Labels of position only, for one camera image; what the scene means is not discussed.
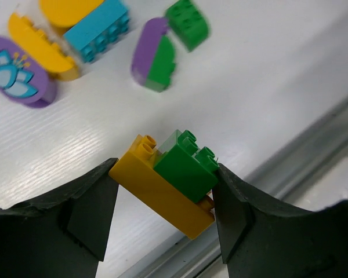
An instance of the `purple brick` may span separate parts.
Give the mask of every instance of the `purple brick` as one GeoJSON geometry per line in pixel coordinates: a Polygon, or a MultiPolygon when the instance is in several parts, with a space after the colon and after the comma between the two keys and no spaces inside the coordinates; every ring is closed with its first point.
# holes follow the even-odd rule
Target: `purple brick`
{"type": "Polygon", "coordinates": [[[0,92],[17,103],[41,108],[55,100],[57,86],[30,55],[0,37],[0,92]]]}
{"type": "Polygon", "coordinates": [[[132,61],[132,75],[144,85],[150,72],[161,37],[169,31],[168,20],[163,17],[150,19],[143,27],[132,61]]]}

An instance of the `blue brick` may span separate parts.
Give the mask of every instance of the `blue brick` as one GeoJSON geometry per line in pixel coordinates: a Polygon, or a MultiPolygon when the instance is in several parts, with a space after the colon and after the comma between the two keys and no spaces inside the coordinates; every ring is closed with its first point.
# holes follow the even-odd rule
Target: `blue brick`
{"type": "Polygon", "coordinates": [[[108,43],[115,42],[119,34],[128,31],[127,7],[119,0],[105,0],[94,11],[64,34],[64,39],[82,56],[91,62],[98,52],[103,52],[108,43]]]}

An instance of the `blue flower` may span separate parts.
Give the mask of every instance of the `blue flower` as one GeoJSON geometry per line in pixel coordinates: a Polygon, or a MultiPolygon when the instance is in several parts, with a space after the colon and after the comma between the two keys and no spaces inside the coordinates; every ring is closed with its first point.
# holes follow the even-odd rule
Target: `blue flower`
{"type": "Polygon", "coordinates": [[[23,69],[23,61],[12,59],[7,50],[0,51],[0,88],[9,96],[17,98],[31,97],[38,92],[29,81],[34,73],[23,69]]]}

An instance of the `yellow block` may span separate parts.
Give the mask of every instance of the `yellow block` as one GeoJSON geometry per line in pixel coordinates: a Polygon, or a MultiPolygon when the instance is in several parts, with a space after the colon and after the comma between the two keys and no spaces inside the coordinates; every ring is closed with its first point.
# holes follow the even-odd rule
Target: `yellow block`
{"type": "Polygon", "coordinates": [[[71,28],[104,0],[39,0],[40,9],[51,25],[71,28]]]}
{"type": "Polygon", "coordinates": [[[74,59],[65,56],[58,43],[50,42],[45,32],[34,28],[32,21],[13,13],[8,22],[12,39],[38,62],[53,78],[70,81],[80,76],[74,59]]]}
{"type": "Polygon", "coordinates": [[[138,135],[109,175],[189,238],[196,238],[214,221],[210,197],[198,204],[186,198],[153,170],[155,140],[138,135]]]}

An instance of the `white surface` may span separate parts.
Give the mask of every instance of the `white surface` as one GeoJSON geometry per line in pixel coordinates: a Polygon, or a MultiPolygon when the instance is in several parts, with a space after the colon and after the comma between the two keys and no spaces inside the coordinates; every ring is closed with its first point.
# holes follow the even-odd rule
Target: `white surface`
{"type": "MultiPolygon", "coordinates": [[[[159,143],[189,129],[245,177],[348,92],[348,0],[198,0],[211,37],[192,53],[178,40],[177,72],[161,94],[134,83],[129,66],[144,22],[173,0],[126,0],[132,31],[56,103],[31,110],[0,94],[0,207],[55,188],[109,157],[137,133],[159,143]]],[[[37,25],[35,0],[0,0],[0,34],[20,3],[37,25]]],[[[117,277],[180,234],[121,188],[98,278],[117,277]]]]}
{"type": "Polygon", "coordinates": [[[314,186],[301,194],[294,205],[318,211],[348,199],[348,158],[343,159],[314,186]]]}

